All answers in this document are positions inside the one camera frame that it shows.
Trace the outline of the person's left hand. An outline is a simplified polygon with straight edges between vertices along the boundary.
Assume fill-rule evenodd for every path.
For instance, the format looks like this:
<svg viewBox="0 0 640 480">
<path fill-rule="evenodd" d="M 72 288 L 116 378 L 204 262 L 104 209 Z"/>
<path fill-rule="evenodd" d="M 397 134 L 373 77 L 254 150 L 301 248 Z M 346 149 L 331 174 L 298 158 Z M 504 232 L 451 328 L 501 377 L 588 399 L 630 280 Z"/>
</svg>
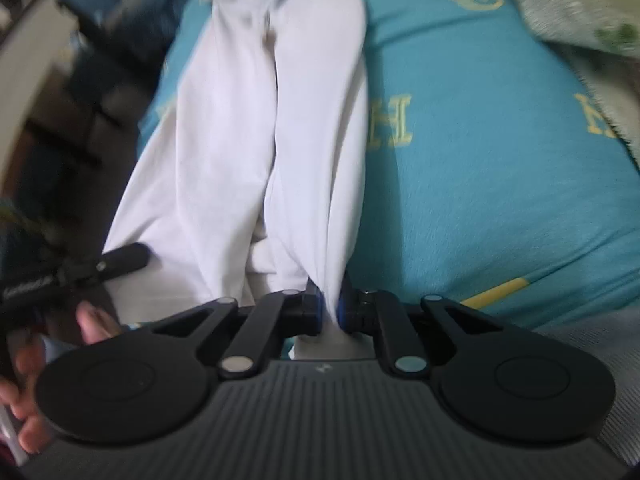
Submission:
<svg viewBox="0 0 640 480">
<path fill-rule="evenodd" d="M 111 315 L 89 301 L 81 301 L 76 308 L 76 323 L 85 344 L 97 344 L 122 333 L 122 326 Z M 46 350 L 39 335 L 29 335 L 14 359 L 21 385 L 1 379 L 1 403 L 23 423 L 17 434 L 20 447 L 28 454 L 39 453 L 51 440 L 46 421 L 39 414 L 35 388 L 46 366 Z"/>
</svg>

